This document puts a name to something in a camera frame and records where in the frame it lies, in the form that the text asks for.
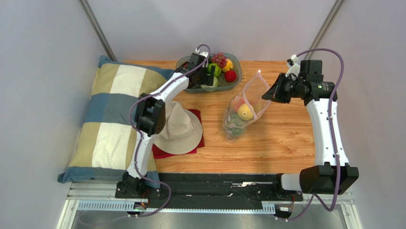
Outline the clear zip top bag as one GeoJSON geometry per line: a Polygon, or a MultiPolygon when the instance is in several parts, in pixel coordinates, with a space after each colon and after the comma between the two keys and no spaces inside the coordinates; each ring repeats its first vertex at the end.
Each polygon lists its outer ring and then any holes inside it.
{"type": "Polygon", "coordinates": [[[222,121],[223,134],[227,140],[237,140],[246,132],[248,126],[262,117],[271,103],[262,98],[269,89],[270,86],[262,77],[261,70],[258,70],[231,99],[222,121]]]}

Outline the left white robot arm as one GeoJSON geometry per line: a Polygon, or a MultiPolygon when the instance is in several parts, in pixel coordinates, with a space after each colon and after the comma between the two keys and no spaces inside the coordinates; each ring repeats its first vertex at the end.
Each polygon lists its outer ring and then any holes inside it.
{"type": "Polygon", "coordinates": [[[117,191],[137,196],[144,192],[153,142],[165,126],[166,104],[192,84],[213,83],[214,76],[207,73],[209,59],[209,52],[195,50],[163,86],[150,94],[142,93],[130,108],[130,124],[137,131],[136,147],[117,191]]]}

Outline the orange peach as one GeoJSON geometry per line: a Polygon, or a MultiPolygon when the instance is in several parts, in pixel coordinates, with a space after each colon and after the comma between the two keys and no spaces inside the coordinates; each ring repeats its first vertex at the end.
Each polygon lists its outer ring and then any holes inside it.
{"type": "Polygon", "coordinates": [[[233,110],[238,111],[239,107],[243,104],[245,104],[245,100],[242,97],[235,99],[234,104],[233,104],[233,110]]]}

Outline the yellow pear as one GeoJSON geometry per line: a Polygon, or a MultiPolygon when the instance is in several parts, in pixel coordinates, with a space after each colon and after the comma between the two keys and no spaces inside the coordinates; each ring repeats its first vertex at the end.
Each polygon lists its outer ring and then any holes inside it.
{"type": "Polygon", "coordinates": [[[252,120],[254,118],[254,114],[251,111],[251,108],[247,104],[243,104],[239,107],[237,111],[238,116],[245,121],[252,120]]]}

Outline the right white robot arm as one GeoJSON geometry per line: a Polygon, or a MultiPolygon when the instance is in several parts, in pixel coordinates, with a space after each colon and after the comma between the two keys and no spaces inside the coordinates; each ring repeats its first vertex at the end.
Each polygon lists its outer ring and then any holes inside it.
{"type": "Polygon", "coordinates": [[[350,166],[341,142],[335,84],[324,81],[321,60],[287,62],[288,72],[279,74],[262,99],[281,104],[303,100],[312,122],[315,165],[296,174],[278,174],[276,184],[285,192],[341,195],[357,181],[359,171],[350,166]]]}

